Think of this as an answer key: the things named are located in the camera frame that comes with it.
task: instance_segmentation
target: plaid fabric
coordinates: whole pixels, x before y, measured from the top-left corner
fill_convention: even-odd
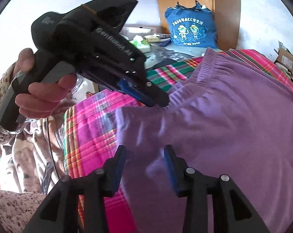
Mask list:
[[[273,76],[293,92],[293,83],[266,57],[254,50],[233,50],[223,54],[241,60]],[[203,57],[186,60],[148,72],[148,79],[168,91],[173,84],[190,77]],[[122,106],[141,106],[134,98],[104,90],[78,103],[65,114],[65,168],[72,178],[82,177],[102,167],[116,150],[114,112]],[[83,218],[83,197],[79,214]],[[136,231],[122,184],[113,198],[105,199],[111,233]]]

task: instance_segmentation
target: hand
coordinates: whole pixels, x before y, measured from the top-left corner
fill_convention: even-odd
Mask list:
[[[21,70],[29,72],[34,66],[34,54],[27,48],[20,52],[18,61],[15,64],[13,78]],[[29,94],[19,94],[15,103],[19,106],[19,113],[30,119],[49,117],[58,107],[76,84],[76,75],[69,74],[59,80],[58,83],[32,83],[28,87]]]

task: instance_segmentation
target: cardboard box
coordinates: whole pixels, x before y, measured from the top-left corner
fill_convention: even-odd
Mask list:
[[[287,67],[290,71],[292,71],[293,68],[293,54],[288,52],[284,48],[279,48],[279,54],[277,61],[283,64],[285,67]]]

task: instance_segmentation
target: blue tote bag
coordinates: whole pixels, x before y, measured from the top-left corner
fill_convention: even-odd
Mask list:
[[[171,42],[176,46],[196,46],[218,48],[217,29],[213,14],[198,1],[192,8],[181,6],[169,7],[165,18],[169,25]]]

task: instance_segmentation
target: metal screw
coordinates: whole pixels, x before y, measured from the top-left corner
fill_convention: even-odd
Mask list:
[[[95,170],[95,173],[96,173],[96,174],[104,174],[104,172],[105,172],[105,171],[104,171],[103,168],[98,168],[98,169]]]
[[[229,176],[227,176],[226,174],[223,174],[223,175],[221,175],[221,180],[229,181]]]
[[[189,168],[186,169],[186,172],[187,172],[188,174],[194,174],[194,173],[195,173],[195,169],[189,167]]]
[[[69,175],[65,175],[61,177],[61,181],[62,182],[67,182],[68,180],[70,180],[70,176]]]

